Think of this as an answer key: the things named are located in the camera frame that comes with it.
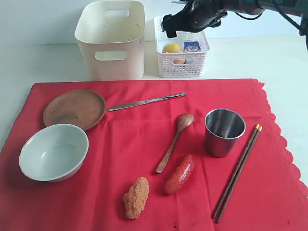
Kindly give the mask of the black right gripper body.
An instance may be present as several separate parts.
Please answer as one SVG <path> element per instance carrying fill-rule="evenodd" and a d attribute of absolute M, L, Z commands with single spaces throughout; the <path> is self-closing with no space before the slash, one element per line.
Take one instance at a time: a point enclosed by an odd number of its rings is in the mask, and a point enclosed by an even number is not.
<path fill-rule="evenodd" d="M 175 15 L 176 31 L 197 33 L 208 27 L 221 25 L 221 18 L 228 15 L 219 0 L 189 0 Z"/>

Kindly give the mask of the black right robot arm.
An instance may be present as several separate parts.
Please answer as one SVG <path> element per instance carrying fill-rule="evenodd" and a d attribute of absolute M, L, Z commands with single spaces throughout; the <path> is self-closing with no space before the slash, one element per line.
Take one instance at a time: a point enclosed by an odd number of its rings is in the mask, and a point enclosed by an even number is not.
<path fill-rule="evenodd" d="M 207 27 L 220 26 L 220 19 L 228 11 L 259 15 L 265 10 L 279 12 L 301 36 L 308 35 L 306 0 L 189 0 L 177 14 L 165 15 L 161 28 L 168 38 L 174 38 L 178 31 L 198 33 Z"/>

